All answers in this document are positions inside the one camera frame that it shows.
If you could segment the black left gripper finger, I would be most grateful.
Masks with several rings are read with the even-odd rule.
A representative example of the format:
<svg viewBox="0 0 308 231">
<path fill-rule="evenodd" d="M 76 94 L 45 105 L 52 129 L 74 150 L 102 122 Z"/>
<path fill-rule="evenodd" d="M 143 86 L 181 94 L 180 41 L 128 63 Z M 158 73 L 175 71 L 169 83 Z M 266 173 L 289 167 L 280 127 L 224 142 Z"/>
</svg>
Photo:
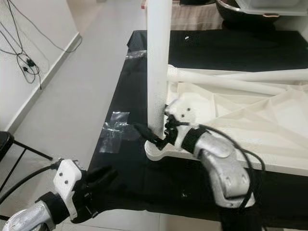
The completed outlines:
<svg viewBox="0 0 308 231">
<path fill-rule="evenodd" d="M 97 182 L 109 173 L 109 167 L 100 167 L 86 172 L 86 182 Z"/>
<path fill-rule="evenodd" d="M 118 172 L 114 168 L 109 169 L 109 173 L 106 174 L 101 180 L 94 182 L 94 191 L 104 191 L 106 188 L 109 187 L 109 185 L 114 182 L 114 180 L 117 178 Z"/>
</svg>

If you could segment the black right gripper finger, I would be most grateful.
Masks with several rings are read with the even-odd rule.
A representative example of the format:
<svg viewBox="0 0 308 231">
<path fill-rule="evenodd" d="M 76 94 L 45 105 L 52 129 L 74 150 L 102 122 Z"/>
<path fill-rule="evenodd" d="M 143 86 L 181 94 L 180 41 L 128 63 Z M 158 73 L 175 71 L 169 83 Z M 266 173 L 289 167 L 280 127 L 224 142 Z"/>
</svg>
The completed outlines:
<svg viewBox="0 0 308 231">
<path fill-rule="evenodd" d="M 146 141 L 149 141 L 156 147 L 161 147 L 162 140 L 147 125 L 134 124 L 134 128 Z"/>
</svg>

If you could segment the black folding chair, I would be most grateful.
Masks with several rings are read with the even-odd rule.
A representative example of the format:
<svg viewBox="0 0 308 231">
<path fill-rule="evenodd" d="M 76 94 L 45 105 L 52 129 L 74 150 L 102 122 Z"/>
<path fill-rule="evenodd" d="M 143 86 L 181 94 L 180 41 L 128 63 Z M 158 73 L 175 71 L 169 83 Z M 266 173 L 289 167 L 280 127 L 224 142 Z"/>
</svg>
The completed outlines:
<svg viewBox="0 0 308 231">
<path fill-rule="evenodd" d="M 2 160 L 6 154 L 8 153 L 9 149 L 11 148 L 11 146 L 13 144 L 16 144 L 20 147 L 23 148 L 23 151 L 21 152 L 20 156 L 17 158 L 17 160 L 15 161 L 15 163 L 13 164 L 13 167 L 11 168 L 11 170 L 9 171 L 9 173 L 7 174 L 7 178 L 4 179 L 4 182 L 2 183 L 0 189 L 4 189 L 4 186 L 6 185 L 6 183 L 8 182 L 9 178 L 11 178 L 11 175 L 13 174 L 15 168 L 18 166 L 18 164 L 20 163 L 20 161 L 22 160 L 22 158 L 24 157 L 26 151 L 30 151 L 33 152 L 43 158 L 46 158 L 49 161 L 53 160 L 52 156 L 46 155 L 40 151 L 37 151 L 35 148 L 31 148 L 26 144 L 23 144 L 19 141 L 16 141 L 14 136 L 8 132 L 8 131 L 1 131 L 0 132 L 0 160 Z"/>
</svg>

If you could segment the white plastic table top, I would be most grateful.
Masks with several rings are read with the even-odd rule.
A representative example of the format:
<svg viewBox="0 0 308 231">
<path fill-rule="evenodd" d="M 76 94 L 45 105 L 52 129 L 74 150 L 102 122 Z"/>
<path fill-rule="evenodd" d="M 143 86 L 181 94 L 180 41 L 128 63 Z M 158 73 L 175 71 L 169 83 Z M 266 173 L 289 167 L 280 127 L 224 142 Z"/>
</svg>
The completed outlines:
<svg viewBox="0 0 308 231">
<path fill-rule="evenodd" d="M 245 72 L 179 69 L 216 77 Z M 192 127 L 206 125 L 224 132 L 262 158 L 269 172 L 308 176 L 308 81 L 251 83 L 286 92 L 266 95 L 167 79 L 165 107 L 175 99 L 185 99 L 196 115 Z"/>
</svg>

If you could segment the clear plastic bag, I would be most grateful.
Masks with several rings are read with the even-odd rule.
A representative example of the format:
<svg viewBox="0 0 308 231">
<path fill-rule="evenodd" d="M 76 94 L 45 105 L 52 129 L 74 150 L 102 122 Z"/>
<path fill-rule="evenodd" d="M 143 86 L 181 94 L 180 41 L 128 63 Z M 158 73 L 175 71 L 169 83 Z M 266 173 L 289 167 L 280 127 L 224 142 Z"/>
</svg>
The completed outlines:
<svg viewBox="0 0 308 231">
<path fill-rule="evenodd" d="M 126 60 L 139 59 L 139 58 L 146 56 L 146 55 L 147 55 L 147 49 L 140 50 L 140 51 L 132 51 L 132 52 L 126 53 L 125 59 Z"/>
<path fill-rule="evenodd" d="M 128 123 L 129 115 L 130 112 L 112 112 L 110 119 L 103 124 L 99 152 L 116 154 L 123 141 L 136 141 L 141 138 L 136 128 Z"/>
</svg>

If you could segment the white plastic table leg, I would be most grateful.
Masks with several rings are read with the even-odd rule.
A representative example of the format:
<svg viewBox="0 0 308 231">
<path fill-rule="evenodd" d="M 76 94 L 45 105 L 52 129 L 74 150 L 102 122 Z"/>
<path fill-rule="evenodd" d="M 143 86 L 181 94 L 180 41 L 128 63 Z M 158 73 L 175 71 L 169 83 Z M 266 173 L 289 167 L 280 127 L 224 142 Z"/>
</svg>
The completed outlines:
<svg viewBox="0 0 308 231">
<path fill-rule="evenodd" d="M 163 136 L 173 0 L 147 0 L 147 123 Z"/>
<path fill-rule="evenodd" d="M 267 86 L 264 84 L 251 83 L 243 80 L 228 79 L 224 77 L 216 77 L 213 75 L 205 75 L 191 71 L 181 70 L 168 64 L 167 79 L 176 83 L 192 83 L 216 86 L 220 88 L 227 88 L 230 90 L 242 90 L 247 92 L 254 92 L 266 95 L 278 95 L 286 92 L 281 88 Z"/>
<path fill-rule="evenodd" d="M 233 74 L 222 74 L 217 76 L 226 79 L 250 82 L 308 81 L 308 68 L 277 71 L 242 72 Z"/>
</svg>

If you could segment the black tablecloth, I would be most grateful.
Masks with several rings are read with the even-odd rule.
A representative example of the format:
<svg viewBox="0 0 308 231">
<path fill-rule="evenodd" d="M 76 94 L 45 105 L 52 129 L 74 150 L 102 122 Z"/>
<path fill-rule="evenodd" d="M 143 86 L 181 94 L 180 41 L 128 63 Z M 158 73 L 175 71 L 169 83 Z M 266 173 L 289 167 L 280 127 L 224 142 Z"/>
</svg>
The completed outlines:
<svg viewBox="0 0 308 231">
<path fill-rule="evenodd" d="M 297 31 L 172 31 L 169 63 L 202 70 L 296 70 L 308 68 L 308 42 Z M 130 112 L 128 123 L 147 123 L 147 95 L 147 57 L 125 59 L 106 120 L 112 112 Z M 95 150 L 90 169 L 113 167 L 119 173 L 102 193 L 104 210 L 220 220 L 200 162 L 174 157 L 150 161 L 143 146 L 140 138 L 123 141 L 116 154 Z M 268 171 L 257 202 L 267 227 L 308 230 L 308 177 Z"/>
</svg>

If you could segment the beige patterned cloth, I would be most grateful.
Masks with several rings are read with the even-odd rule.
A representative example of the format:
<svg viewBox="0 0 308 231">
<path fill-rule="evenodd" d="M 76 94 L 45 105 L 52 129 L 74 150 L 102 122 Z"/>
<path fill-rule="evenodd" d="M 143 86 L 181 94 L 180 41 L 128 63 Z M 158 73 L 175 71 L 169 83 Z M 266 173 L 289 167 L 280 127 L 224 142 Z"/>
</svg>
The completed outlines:
<svg viewBox="0 0 308 231">
<path fill-rule="evenodd" d="M 169 20 L 151 20 L 148 17 L 148 0 L 141 2 L 147 28 L 154 23 L 154 27 L 162 26 L 169 31 L 202 31 L 208 29 L 222 29 L 223 19 L 214 3 L 200 6 L 185 6 L 179 0 L 171 1 Z"/>
</svg>

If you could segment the green lidded clear box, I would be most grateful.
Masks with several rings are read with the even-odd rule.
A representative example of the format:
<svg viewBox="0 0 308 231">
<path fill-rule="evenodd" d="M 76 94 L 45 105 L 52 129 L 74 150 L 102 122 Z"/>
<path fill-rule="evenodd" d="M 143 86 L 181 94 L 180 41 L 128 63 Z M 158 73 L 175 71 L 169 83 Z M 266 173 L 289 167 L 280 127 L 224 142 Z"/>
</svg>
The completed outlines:
<svg viewBox="0 0 308 231">
<path fill-rule="evenodd" d="M 308 0 L 236 0 L 236 2 L 244 13 L 249 14 L 308 15 Z"/>
</svg>

